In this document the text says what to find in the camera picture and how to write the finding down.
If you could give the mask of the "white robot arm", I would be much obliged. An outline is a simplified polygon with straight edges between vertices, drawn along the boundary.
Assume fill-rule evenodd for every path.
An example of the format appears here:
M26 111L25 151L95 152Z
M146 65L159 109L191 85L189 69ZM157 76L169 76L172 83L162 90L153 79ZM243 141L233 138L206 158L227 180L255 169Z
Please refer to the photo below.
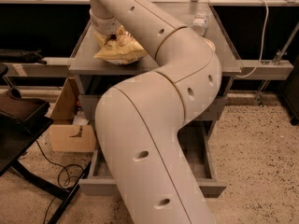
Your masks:
M221 86L215 51L149 0L92 0L140 43L157 68L113 86L95 109L109 171L135 224L215 224L178 142Z

